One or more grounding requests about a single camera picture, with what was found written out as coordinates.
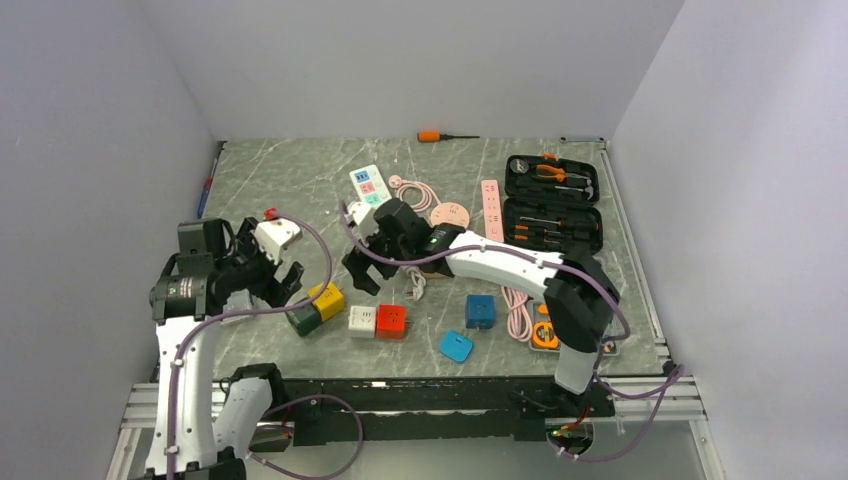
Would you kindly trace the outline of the beige cube adapter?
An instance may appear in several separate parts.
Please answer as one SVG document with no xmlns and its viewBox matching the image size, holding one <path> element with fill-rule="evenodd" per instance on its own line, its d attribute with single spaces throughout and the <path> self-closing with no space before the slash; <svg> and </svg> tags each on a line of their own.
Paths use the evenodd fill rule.
<svg viewBox="0 0 848 480">
<path fill-rule="evenodd" d="M 422 264 L 419 269 L 427 278 L 448 277 L 452 278 L 453 273 L 447 265 L 446 259 L 438 259 L 433 262 Z"/>
</svg>

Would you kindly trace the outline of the pink power strip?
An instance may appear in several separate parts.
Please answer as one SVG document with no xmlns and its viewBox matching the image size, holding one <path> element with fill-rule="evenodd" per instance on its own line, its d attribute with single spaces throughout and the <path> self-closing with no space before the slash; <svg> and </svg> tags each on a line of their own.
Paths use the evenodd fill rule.
<svg viewBox="0 0 848 480">
<path fill-rule="evenodd" d="M 494 179 L 482 180 L 481 197 L 484 235 L 489 240 L 503 242 L 502 204 L 498 182 Z"/>
</svg>

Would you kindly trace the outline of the red cube adapter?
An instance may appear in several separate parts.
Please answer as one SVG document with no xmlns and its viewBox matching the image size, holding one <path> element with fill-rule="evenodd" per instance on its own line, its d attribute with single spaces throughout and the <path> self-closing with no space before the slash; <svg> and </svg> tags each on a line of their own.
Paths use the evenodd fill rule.
<svg viewBox="0 0 848 480">
<path fill-rule="evenodd" d="M 407 311 L 403 305 L 379 304 L 376 309 L 375 337 L 401 340 L 407 330 Z"/>
</svg>

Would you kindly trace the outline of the black tool case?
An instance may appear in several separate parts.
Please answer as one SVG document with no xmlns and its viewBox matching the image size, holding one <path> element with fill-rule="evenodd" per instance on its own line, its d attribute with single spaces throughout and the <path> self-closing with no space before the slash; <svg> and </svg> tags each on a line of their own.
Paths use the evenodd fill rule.
<svg viewBox="0 0 848 480">
<path fill-rule="evenodd" d="M 539 179 L 535 167 L 548 164 L 564 169 L 562 183 Z M 504 174 L 505 242 L 542 252 L 587 251 L 594 255 L 604 245 L 603 219 L 595 207 L 600 180 L 595 167 L 553 154 L 512 155 Z"/>
</svg>

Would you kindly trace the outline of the grey tool tray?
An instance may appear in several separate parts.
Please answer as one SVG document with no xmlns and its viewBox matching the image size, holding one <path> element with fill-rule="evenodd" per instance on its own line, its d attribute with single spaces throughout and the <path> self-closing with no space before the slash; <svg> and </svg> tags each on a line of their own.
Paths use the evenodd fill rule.
<svg viewBox="0 0 848 480">
<path fill-rule="evenodd" d="M 532 319 L 532 336 L 528 340 L 528 347 L 536 352 L 542 353 L 558 353 L 562 342 L 555 335 L 552 323 L 548 315 L 547 306 L 540 301 L 531 300 L 527 303 L 527 310 Z M 620 335 L 623 333 L 623 327 L 617 318 L 613 318 L 612 323 L 606 329 L 603 338 Z M 602 344 L 601 352 L 604 357 L 614 357 L 619 355 L 617 341 L 605 341 Z"/>
</svg>

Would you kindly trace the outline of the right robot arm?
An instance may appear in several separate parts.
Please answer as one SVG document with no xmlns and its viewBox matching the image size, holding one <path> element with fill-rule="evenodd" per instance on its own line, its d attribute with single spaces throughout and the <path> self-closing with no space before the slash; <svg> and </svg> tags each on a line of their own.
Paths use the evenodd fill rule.
<svg viewBox="0 0 848 480">
<path fill-rule="evenodd" d="M 490 282 L 543 301 L 561 342 L 552 404 L 564 415 L 588 404 L 604 334 L 614 317 L 624 316 L 617 291 L 592 256 L 568 259 L 509 246 L 451 223 L 431 226 L 397 198 L 379 207 L 340 203 L 338 213 L 353 243 L 342 264 L 360 291 L 372 296 L 380 291 L 370 268 L 390 279 L 402 267 L 417 267 Z"/>
</svg>

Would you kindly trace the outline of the white cube adapter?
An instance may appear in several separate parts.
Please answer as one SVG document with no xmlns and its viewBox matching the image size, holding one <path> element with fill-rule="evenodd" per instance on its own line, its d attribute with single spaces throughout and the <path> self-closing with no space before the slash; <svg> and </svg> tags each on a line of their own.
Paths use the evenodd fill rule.
<svg viewBox="0 0 848 480">
<path fill-rule="evenodd" d="M 353 338 L 373 339 L 376 337 L 377 308 L 353 305 L 348 314 L 348 333 Z"/>
</svg>

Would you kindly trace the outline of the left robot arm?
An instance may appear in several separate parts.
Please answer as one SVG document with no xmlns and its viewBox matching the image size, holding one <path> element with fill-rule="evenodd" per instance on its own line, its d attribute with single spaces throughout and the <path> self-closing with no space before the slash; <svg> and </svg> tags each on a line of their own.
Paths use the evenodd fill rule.
<svg viewBox="0 0 848 480">
<path fill-rule="evenodd" d="M 275 275 L 283 252 L 302 235 L 289 220 L 253 217 L 234 230 L 220 218 L 183 222 L 178 251 L 166 262 L 149 301 L 159 350 L 159 388 L 144 479 L 243 479 L 245 457 L 260 419 L 279 417 L 288 394 L 271 363 L 242 366 L 231 393 L 212 415 L 220 315 L 230 296 L 247 290 L 282 307 L 301 288 L 295 262 Z"/>
</svg>

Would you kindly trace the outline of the clear plastic screw box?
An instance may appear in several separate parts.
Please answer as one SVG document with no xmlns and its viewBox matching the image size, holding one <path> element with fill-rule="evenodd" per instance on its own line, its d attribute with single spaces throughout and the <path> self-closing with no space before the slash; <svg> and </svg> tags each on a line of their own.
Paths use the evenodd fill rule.
<svg viewBox="0 0 848 480">
<path fill-rule="evenodd" d="M 230 295 L 224 306 L 226 315 L 223 325 L 238 324 L 253 317 L 252 311 L 257 308 L 255 297 L 248 290 L 241 290 Z"/>
</svg>

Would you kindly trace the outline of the white power strip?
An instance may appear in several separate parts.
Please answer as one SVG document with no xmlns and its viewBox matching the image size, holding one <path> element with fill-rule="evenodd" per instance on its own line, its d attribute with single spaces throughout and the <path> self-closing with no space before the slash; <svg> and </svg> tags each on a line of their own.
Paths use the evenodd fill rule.
<svg viewBox="0 0 848 480">
<path fill-rule="evenodd" d="M 367 165 L 349 173 L 354 189 L 362 202 L 379 207 L 392 198 L 392 193 L 375 164 Z"/>
</svg>

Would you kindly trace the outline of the yellow cube adapter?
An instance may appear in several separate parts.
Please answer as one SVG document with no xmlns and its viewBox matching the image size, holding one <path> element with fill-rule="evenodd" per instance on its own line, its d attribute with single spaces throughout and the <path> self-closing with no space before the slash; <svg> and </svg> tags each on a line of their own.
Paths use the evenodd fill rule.
<svg viewBox="0 0 848 480">
<path fill-rule="evenodd" d="M 323 322 L 341 313 L 345 308 L 345 298 L 341 290 L 330 282 L 320 296 L 311 302 Z"/>
</svg>

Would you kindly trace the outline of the dark blue cube adapter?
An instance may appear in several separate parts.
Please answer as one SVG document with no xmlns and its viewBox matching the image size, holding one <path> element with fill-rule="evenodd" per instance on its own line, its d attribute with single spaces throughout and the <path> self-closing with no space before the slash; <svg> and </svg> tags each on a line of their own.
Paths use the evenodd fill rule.
<svg viewBox="0 0 848 480">
<path fill-rule="evenodd" d="M 495 298 L 488 294 L 469 294 L 465 304 L 466 329 L 491 329 L 496 321 Z"/>
</svg>

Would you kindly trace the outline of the green cube adapter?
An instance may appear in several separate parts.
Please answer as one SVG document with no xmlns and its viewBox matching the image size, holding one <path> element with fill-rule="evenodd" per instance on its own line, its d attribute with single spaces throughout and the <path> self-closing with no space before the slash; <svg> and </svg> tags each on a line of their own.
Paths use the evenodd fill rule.
<svg viewBox="0 0 848 480">
<path fill-rule="evenodd" d="M 311 303 L 285 313 L 292 329 L 300 338 L 304 338 L 323 325 L 320 311 Z"/>
</svg>

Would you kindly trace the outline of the light blue cube adapter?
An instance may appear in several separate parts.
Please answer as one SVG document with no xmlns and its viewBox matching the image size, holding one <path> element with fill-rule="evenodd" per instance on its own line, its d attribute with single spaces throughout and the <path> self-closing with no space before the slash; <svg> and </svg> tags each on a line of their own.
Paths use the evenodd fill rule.
<svg viewBox="0 0 848 480">
<path fill-rule="evenodd" d="M 472 340 L 454 330 L 447 331 L 439 344 L 439 352 L 458 364 L 465 363 L 472 351 Z"/>
</svg>

